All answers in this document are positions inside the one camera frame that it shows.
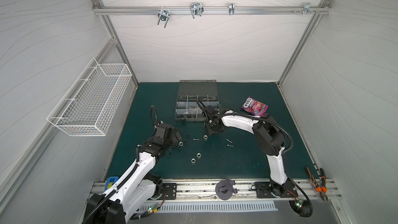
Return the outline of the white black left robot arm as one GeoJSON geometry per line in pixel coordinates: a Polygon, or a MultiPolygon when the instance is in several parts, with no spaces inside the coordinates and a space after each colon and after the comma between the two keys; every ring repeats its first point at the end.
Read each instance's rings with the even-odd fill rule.
{"type": "Polygon", "coordinates": [[[149,172],[173,145],[182,142],[178,129],[159,123],[148,140],[138,145],[136,159],[102,194],[88,200],[83,224],[126,224],[149,198],[159,194],[162,179],[149,172]]]}

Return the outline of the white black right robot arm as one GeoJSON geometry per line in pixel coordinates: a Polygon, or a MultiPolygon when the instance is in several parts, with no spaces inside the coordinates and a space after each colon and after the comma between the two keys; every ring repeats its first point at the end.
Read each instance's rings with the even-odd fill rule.
{"type": "Polygon", "coordinates": [[[289,176],[286,174],[284,155],[293,147],[291,135],[270,115],[250,116],[212,106],[200,106],[205,117],[207,135],[224,132],[228,127],[247,131],[255,136],[260,150],[266,154],[270,183],[268,189],[281,197],[287,191],[289,176]]]}

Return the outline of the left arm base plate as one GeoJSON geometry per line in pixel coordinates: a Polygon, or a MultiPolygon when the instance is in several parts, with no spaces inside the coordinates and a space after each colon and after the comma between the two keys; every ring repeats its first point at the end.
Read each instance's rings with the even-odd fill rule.
{"type": "Polygon", "coordinates": [[[175,200],[177,195],[176,183],[161,183],[155,187],[151,200],[175,200]]]}

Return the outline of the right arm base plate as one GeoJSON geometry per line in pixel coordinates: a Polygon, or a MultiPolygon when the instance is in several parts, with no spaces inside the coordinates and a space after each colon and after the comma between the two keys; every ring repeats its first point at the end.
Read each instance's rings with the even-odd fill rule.
{"type": "Polygon", "coordinates": [[[273,181],[257,181],[250,189],[256,193],[256,197],[265,198],[291,198],[298,196],[298,192],[293,183],[287,180],[283,185],[279,185],[273,181]]]}

